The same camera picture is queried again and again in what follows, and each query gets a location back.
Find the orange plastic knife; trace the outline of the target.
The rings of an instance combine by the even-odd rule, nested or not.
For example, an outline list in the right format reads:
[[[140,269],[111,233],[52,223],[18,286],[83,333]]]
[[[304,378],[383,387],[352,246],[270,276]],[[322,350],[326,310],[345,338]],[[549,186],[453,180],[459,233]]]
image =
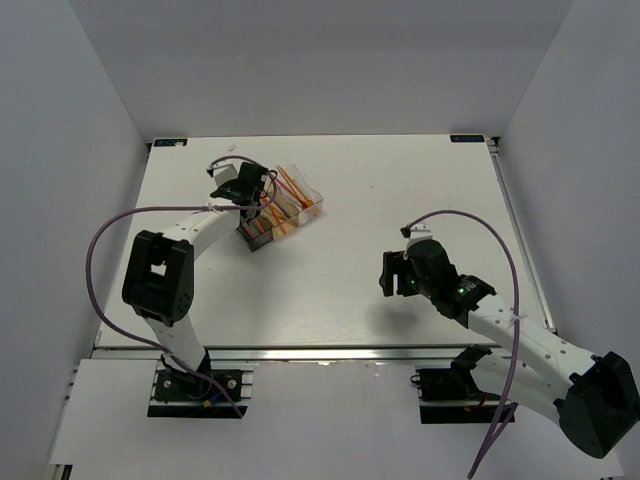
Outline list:
[[[278,211],[278,209],[276,207],[274,207],[273,205],[269,206],[269,211],[271,213],[271,215],[273,216],[273,218],[279,222],[279,223],[284,223],[287,219],[284,218],[284,216]]]

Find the red plastic knife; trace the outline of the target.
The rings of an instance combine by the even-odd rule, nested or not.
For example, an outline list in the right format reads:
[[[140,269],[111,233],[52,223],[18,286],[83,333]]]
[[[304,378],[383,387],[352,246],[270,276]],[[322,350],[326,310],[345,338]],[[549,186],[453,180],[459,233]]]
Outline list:
[[[272,205],[278,209],[278,211],[284,216],[285,219],[291,218],[287,211],[278,202],[276,202],[275,199],[273,200]]]

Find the blue plastic knife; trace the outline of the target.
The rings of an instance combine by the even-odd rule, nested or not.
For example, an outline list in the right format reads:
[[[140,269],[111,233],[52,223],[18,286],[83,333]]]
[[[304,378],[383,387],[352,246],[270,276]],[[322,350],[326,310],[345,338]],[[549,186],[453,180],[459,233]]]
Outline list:
[[[279,203],[279,204],[280,204],[280,205],[281,205],[281,206],[282,206],[282,207],[287,211],[287,213],[288,213],[288,214],[291,216],[291,218],[292,218],[292,215],[289,213],[289,211],[287,210],[287,208],[286,208],[286,207],[285,207],[281,202],[279,202],[278,200],[276,200],[276,199],[275,199],[275,201],[276,201],[276,202],[278,202],[278,203]]]

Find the red plastic fork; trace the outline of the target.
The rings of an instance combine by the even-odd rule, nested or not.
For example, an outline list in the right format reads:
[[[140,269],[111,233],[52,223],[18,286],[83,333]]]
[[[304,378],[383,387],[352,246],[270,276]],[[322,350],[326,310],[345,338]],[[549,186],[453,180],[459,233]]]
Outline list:
[[[302,209],[306,209],[308,207],[308,203],[301,196],[299,196],[294,190],[292,190],[287,184],[283,183],[280,180],[276,180],[276,183],[278,187],[282,189],[295,202],[297,202]]]

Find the orange plastic fork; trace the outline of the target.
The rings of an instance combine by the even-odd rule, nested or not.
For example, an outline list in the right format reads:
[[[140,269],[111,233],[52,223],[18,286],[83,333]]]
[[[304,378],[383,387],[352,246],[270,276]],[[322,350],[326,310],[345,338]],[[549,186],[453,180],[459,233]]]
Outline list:
[[[292,198],[294,198],[303,209],[311,207],[313,205],[313,201],[306,195],[306,193],[293,179],[293,177],[280,166],[277,166],[276,169],[279,175],[279,178],[277,180],[279,186]]]

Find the orange yellow fork bottom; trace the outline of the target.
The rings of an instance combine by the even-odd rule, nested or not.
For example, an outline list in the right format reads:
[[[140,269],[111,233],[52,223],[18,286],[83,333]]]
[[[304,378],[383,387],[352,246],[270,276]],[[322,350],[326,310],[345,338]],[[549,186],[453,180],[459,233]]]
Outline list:
[[[277,165],[276,168],[278,169],[279,173],[285,178],[285,180],[287,181],[288,185],[297,192],[297,194],[299,196],[301,196],[307,203],[308,203],[308,207],[313,205],[313,201],[306,195],[306,193],[304,192],[304,190],[298,185],[298,183],[296,182],[296,180],[291,177],[289,175],[289,173],[281,166]]]

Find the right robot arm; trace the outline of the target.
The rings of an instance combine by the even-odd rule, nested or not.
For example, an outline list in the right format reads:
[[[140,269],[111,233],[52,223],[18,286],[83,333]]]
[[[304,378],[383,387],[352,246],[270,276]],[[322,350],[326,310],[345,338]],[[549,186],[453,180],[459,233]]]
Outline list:
[[[473,345],[451,365],[461,397],[495,392],[512,381],[511,401],[556,424],[583,453],[606,457],[639,422],[639,392],[629,363],[598,356],[542,326],[516,317],[488,283],[460,274],[442,245],[425,238],[382,257],[379,284],[390,297],[422,295],[439,314],[510,351],[512,367],[490,349]]]

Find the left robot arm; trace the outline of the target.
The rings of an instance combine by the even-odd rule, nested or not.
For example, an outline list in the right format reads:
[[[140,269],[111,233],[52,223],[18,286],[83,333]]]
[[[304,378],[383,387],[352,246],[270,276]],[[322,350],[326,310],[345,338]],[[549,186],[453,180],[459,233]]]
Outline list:
[[[204,206],[159,231],[134,237],[122,299],[153,331],[166,369],[188,398],[199,399],[211,387],[210,360],[198,340],[189,310],[194,300],[195,263],[226,234],[253,220],[277,192],[277,172],[239,156],[239,168],[222,159],[207,173],[216,188]]]

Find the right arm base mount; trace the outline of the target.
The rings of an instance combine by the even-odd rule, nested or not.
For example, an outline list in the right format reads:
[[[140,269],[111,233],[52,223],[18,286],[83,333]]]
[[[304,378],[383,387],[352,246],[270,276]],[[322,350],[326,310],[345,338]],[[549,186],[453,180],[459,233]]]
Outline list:
[[[455,356],[417,360],[410,382],[417,391],[422,425],[491,423],[502,387],[491,387],[486,392],[472,378],[485,355],[510,360],[509,353],[477,344],[455,351]]]

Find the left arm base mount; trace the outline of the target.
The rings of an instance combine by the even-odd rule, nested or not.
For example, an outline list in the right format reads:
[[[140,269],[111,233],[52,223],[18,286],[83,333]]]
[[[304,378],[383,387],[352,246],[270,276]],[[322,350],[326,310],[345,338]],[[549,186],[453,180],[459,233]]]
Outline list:
[[[252,369],[213,368],[213,379],[224,389],[238,410],[245,414],[252,396]],[[158,365],[154,375],[149,403],[149,418],[169,419],[235,419],[240,416],[224,393],[185,372],[174,372]]]

